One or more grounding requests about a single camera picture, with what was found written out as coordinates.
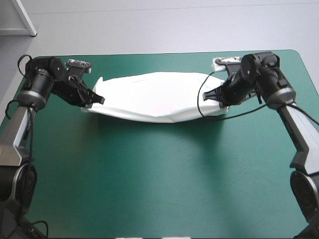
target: gray floor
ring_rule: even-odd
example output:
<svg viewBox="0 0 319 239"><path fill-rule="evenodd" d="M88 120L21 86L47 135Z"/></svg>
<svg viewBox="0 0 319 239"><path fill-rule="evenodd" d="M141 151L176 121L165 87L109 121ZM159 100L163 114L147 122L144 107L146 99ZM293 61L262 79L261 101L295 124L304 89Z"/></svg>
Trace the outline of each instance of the gray floor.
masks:
<svg viewBox="0 0 319 239"><path fill-rule="evenodd" d="M38 35L0 36L0 120L22 54L293 49L319 89L318 0L22 0Z"/></svg>

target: tabletop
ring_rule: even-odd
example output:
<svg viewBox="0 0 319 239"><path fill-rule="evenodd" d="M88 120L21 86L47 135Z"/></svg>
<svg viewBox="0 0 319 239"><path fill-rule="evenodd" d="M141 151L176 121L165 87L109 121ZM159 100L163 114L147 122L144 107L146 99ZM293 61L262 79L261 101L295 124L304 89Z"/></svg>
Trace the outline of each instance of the tabletop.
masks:
<svg viewBox="0 0 319 239"><path fill-rule="evenodd" d="M318 119L318 94L299 54L273 52L299 106ZM209 74L213 57L248 53L58 57L91 62L83 79L93 87L100 76ZM253 98L228 116L258 106ZM34 130L38 183L27 218L48 221L50 237L291 238L306 226L289 183L296 150L268 108L225 121L145 123L82 113L51 95Z"/></svg>

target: white towel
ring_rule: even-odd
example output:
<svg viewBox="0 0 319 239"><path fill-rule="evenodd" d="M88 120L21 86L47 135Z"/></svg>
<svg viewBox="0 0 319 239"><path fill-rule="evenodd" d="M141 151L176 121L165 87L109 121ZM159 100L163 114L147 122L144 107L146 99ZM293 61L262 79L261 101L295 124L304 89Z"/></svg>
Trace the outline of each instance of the white towel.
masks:
<svg viewBox="0 0 319 239"><path fill-rule="evenodd" d="M103 81L100 77L93 91L105 98L103 105L83 108L127 120L174 123L200 118L197 94L207 75L202 73L154 72ZM213 100L203 101L202 94L224 81L210 76L199 94L204 115L218 116L228 112Z"/></svg>

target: wire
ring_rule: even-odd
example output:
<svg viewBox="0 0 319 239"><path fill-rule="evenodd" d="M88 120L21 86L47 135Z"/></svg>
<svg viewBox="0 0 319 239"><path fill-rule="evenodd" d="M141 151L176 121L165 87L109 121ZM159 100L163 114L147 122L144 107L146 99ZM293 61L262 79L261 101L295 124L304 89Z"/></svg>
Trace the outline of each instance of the wire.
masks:
<svg viewBox="0 0 319 239"><path fill-rule="evenodd" d="M40 220L40 221L36 221L34 223L28 223L28 224L26 224L26 226L32 226L32 225L36 225L36 224L40 224L40 223L43 223L45 225L45 228L46 228L45 239L49 239L49 225L46 221ZM18 231L19 228L21 228L21 226L16 227L13 230L13 232L7 237L7 239L10 239Z"/></svg>
<svg viewBox="0 0 319 239"><path fill-rule="evenodd" d="M5 116L6 116L9 120L11 119L11 117L9 116L8 111L9 111L10 106L11 106L11 104L12 104L13 102L19 102L19 101L18 101L18 100L9 101L9 103L7 104L6 109L5 109Z"/></svg>
<svg viewBox="0 0 319 239"><path fill-rule="evenodd" d="M25 74L22 73L22 71L21 71L21 69L20 69L20 62L21 62L22 59L23 59L24 57L26 57L26 56L29 57L30 61L32 60L32 57L31 57L30 55L24 54L24 55L20 56L20 58L18 59L18 63L17 63L17 64L18 64L18 70L19 70L20 74L22 74L24 77L28 78Z"/></svg>
<svg viewBox="0 0 319 239"><path fill-rule="evenodd" d="M210 73L206 79L204 80L204 82L201 84L199 90L198 90L198 94L197 94L197 109L198 109L198 112L200 113L201 116L203 116L203 118L207 119L207 120L212 120L212 121L220 121L220 120L228 120L228 119L232 119L232 118L236 118L236 117L239 117L239 116L244 116L244 115L247 115L247 114L250 114L252 112L255 112L257 110L260 110L262 109L263 107L267 106L267 105L262 105L262 106L259 106L258 108L255 108L251 111L247 111L247 112L244 112L244 113L241 113L241 114L238 114L238 115L234 115L234 116L229 116L229 117L225 117L225 118L217 118L216 116L205 116L202 111L200 110L200 107L199 107L199 93L200 93L200 90L201 88L203 87L203 85L206 83L206 81L208 80L208 78L213 75L215 72L213 71L212 73Z"/></svg>
<svg viewBox="0 0 319 239"><path fill-rule="evenodd" d="M31 223L31 225L40 224L40 223L45 224L45 227L46 227L45 238L48 239L49 238L49 225L46 221L44 221L44 220L36 221L34 223Z"/></svg>
<svg viewBox="0 0 319 239"><path fill-rule="evenodd" d="M319 126L319 122L317 120L315 120L312 116L310 116L306 111L304 111L303 109L301 109L299 106L293 105L293 104L287 104L287 106L290 106L291 108L294 108L298 111L300 111L301 113L303 113L305 116L307 116L309 119L311 119L316 125Z"/></svg>

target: white object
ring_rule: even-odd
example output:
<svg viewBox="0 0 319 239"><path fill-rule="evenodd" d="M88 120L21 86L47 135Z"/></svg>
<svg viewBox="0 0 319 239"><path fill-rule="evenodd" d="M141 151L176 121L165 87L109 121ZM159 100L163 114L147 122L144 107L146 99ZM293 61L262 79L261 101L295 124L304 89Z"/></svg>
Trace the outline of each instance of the white object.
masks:
<svg viewBox="0 0 319 239"><path fill-rule="evenodd" d="M213 58L213 62L211 67L213 68L214 72L218 71L226 71L225 65L219 65L216 63L216 60L218 60L221 63L241 63L241 57L240 56L230 56L230 57L215 57Z"/></svg>
<svg viewBox="0 0 319 239"><path fill-rule="evenodd" d="M127 120L174 123L200 118L197 94L208 75L202 73L154 72L103 81L100 77L94 91L105 98L103 105L93 104L82 111L96 112ZM228 112L219 102L203 101L202 94L224 81L209 76L199 93L204 115L218 116Z"/></svg>
<svg viewBox="0 0 319 239"><path fill-rule="evenodd" d="M30 35L37 32L20 0L0 1L0 35Z"/></svg>

